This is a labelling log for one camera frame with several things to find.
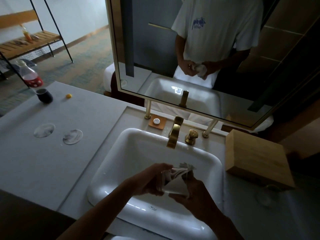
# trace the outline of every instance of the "reflected hands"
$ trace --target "reflected hands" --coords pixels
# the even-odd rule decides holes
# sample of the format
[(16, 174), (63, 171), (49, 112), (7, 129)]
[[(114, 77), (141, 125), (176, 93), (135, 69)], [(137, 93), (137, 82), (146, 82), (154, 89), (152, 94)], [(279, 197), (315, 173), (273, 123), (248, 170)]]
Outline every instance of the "reflected hands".
[(128, 185), (132, 190), (132, 195), (143, 195), (150, 193), (162, 196), (164, 193), (157, 190), (161, 185), (161, 172), (172, 169), (173, 165), (166, 163), (155, 163), (136, 175), (126, 179), (123, 184)]
[(184, 72), (185, 75), (188, 76), (195, 76), (198, 74), (197, 71), (194, 71), (191, 66), (195, 65), (195, 63), (191, 60), (180, 60), (178, 61), (178, 66), (181, 68), (181, 70)]
[(186, 207), (195, 218), (209, 224), (215, 216), (221, 213), (220, 210), (202, 181), (193, 177), (188, 178), (185, 182), (190, 193), (188, 199), (183, 195), (174, 193), (170, 193), (169, 197)]
[(207, 72), (206, 72), (205, 76), (208, 76), (208, 75), (210, 75), (212, 73), (215, 73), (216, 71), (222, 69), (221, 62), (219, 62), (219, 61), (216, 61), (216, 62), (214, 62), (214, 61), (205, 61), (202, 64), (205, 65), (206, 68), (207, 68)]

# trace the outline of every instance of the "wooden shelf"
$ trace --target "wooden shelf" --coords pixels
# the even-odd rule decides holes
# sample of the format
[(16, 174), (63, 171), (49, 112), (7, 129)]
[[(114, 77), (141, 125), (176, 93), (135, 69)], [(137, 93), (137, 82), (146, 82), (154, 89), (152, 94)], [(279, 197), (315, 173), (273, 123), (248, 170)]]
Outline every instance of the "wooden shelf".
[(38, 36), (39, 40), (34, 40), (32, 43), (28, 42), (28, 44), (20, 45), (16, 44), (15, 41), (26, 41), (25, 37), (13, 39), (3, 44), (0, 44), (0, 51), (8, 60), (10, 60), (15, 57), (21, 56), (26, 52), (31, 52), (39, 47), (45, 46), (46, 44), (56, 42), (62, 39), (60, 35), (48, 31), (37, 32), (34, 33), (34, 35)]

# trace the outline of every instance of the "white sink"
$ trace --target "white sink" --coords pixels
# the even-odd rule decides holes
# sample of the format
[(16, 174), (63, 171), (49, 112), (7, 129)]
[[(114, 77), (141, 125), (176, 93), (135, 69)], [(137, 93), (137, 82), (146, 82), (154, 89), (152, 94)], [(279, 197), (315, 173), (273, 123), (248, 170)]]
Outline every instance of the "white sink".
[[(177, 142), (166, 147), (168, 138), (139, 129), (124, 130), (102, 162), (87, 196), (92, 205), (112, 192), (126, 178), (154, 163), (179, 166), (186, 162), (196, 167), (194, 176), (202, 180), (218, 207), (222, 208), (222, 164), (203, 150)], [(187, 209), (169, 198), (145, 194), (132, 197), (118, 218), (170, 239), (214, 239), (214, 234)]]
[(145, 95), (161, 101), (178, 105), (183, 91), (189, 91), (186, 107), (202, 113), (221, 117), (219, 94), (209, 88), (201, 87), (177, 79), (156, 78), (151, 82)]

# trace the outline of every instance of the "red polka dot bottle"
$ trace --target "red polka dot bottle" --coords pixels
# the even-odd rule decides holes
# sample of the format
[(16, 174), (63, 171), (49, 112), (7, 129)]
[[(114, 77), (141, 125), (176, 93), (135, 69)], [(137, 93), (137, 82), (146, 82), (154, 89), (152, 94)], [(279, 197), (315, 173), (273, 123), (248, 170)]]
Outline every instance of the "red polka dot bottle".
[(23, 60), (18, 61), (20, 66), (20, 75), (22, 76), (25, 83), (36, 92), (40, 88), (44, 88), (42, 79), (38, 76), (38, 73), (32, 70), (26, 65)]

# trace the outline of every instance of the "wooden tissue box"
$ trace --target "wooden tissue box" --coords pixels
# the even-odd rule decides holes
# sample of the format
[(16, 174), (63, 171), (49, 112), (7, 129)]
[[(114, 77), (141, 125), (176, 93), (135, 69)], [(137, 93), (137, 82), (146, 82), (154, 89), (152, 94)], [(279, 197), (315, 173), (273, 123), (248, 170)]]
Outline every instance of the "wooden tissue box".
[(261, 186), (294, 189), (282, 145), (233, 129), (226, 136), (226, 171)]

